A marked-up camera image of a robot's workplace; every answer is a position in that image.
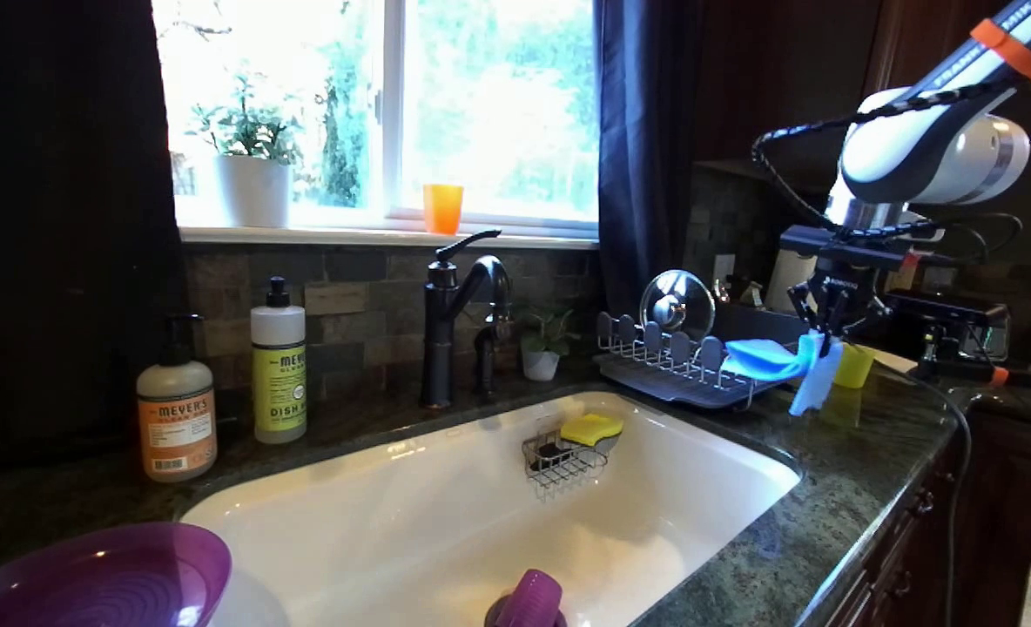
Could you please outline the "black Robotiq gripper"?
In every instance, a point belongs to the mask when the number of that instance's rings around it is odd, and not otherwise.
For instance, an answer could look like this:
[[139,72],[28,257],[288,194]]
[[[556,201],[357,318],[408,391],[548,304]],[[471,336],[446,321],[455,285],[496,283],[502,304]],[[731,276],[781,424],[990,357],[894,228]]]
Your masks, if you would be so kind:
[[847,238],[825,227],[786,227],[781,248],[810,257],[810,276],[786,289],[793,313],[831,336],[852,336],[894,313],[891,270],[918,268],[927,249]]

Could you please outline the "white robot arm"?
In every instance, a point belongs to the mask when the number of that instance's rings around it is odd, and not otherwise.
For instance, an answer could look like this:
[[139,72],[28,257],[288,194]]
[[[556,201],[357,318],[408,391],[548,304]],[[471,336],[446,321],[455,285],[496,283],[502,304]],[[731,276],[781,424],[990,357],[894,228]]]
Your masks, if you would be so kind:
[[1031,139],[1001,103],[1021,90],[1031,90],[1031,0],[976,21],[927,75],[875,90],[831,122],[842,145],[823,209],[776,177],[806,213],[781,242],[815,262],[792,285],[807,327],[847,336],[888,313],[880,280],[943,234],[916,206],[979,206],[1017,183]]

